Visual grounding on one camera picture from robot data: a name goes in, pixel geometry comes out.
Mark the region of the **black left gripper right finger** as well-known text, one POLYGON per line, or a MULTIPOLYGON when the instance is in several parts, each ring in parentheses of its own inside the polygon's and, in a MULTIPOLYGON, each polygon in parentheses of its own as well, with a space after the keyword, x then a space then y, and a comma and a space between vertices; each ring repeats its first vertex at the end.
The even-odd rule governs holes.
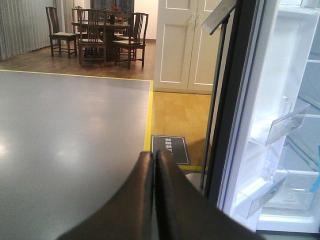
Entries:
POLYGON ((161 240, 261 240, 210 204, 168 151, 155 157, 155 206, 161 240))

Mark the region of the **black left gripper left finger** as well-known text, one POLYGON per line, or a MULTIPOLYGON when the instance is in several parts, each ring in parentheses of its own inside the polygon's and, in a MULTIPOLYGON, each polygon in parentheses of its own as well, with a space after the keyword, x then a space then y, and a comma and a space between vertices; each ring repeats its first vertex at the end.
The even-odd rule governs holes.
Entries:
POLYGON ((130 175, 97 212, 59 236, 60 240, 150 240, 154 159, 143 151, 130 175))

